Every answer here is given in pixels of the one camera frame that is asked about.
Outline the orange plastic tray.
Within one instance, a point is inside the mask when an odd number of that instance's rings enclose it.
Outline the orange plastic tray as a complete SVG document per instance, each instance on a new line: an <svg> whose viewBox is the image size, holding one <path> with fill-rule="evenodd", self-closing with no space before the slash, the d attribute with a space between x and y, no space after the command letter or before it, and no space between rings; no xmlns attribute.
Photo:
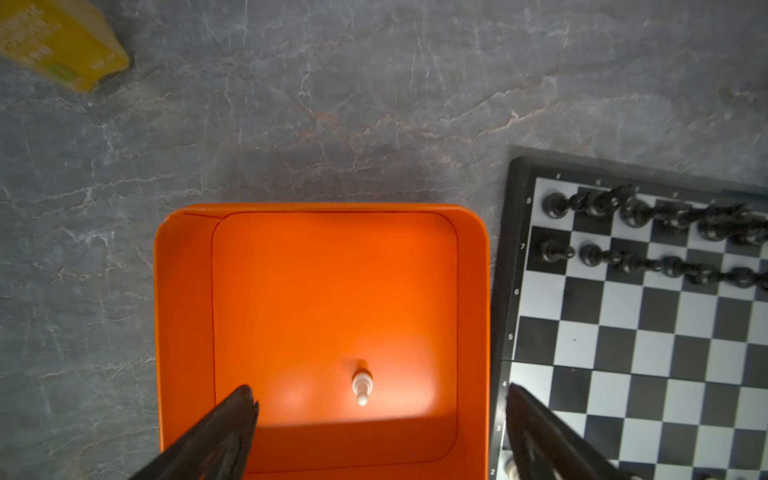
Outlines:
<svg viewBox="0 0 768 480"><path fill-rule="evenodd" d="M489 255L483 221L456 205L170 214L154 245L161 451L247 385L244 479L484 478Z"/></svg>

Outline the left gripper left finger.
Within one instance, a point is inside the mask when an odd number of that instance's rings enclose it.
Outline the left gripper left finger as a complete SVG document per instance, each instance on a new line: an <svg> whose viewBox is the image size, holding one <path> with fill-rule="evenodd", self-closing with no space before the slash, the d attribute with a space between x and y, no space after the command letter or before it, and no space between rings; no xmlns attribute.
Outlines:
<svg viewBox="0 0 768 480"><path fill-rule="evenodd" d="M236 388L131 480L242 479L258 414L251 388Z"/></svg>

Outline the white chess pawn in tray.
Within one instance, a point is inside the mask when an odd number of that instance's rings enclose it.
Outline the white chess pawn in tray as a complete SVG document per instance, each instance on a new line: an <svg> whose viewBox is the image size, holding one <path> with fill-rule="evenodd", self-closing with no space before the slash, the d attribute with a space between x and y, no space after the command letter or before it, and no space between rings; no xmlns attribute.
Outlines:
<svg viewBox="0 0 768 480"><path fill-rule="evenodd" d="M352 377L352 390L359 406L365 407L374 388L373 377L366 369L359 369Z"/></svg>

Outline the yellow jar black lid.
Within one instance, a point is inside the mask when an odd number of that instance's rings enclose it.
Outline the yellow jar black lid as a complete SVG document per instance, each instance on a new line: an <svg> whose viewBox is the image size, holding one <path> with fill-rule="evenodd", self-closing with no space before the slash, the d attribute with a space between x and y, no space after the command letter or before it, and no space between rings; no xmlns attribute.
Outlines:
<svg viewBox="0 0 768 480"><path fill-rule="evenodd" d="M79 93L131 65L105 16L88 1L3 1L1 56Z"/></svg>

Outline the black white chess board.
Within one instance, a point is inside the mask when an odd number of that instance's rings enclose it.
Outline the black white chess board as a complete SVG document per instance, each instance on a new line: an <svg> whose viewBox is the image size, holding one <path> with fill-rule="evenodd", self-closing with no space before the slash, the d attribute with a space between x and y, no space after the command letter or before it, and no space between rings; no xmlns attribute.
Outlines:
<svg viewBox="0 0 768 480"><path fill-rule="evenodd" d="M578 206L622 186L644 209L767 215L763 188L567 155L513 159L491 307L489 475L515 472L516 384L627 478L763 479L767 248Z"/></svg>

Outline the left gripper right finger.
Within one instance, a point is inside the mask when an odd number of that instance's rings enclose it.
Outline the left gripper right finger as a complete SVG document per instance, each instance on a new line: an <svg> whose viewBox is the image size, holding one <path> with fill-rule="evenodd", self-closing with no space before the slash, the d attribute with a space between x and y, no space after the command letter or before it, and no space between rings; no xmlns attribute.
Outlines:
<svg viewBox="0 0 768 480"><path fill-rule="evenodd" d="M624 475L524 387L512 383L507 437L522 479L622 479Z"/></svg>

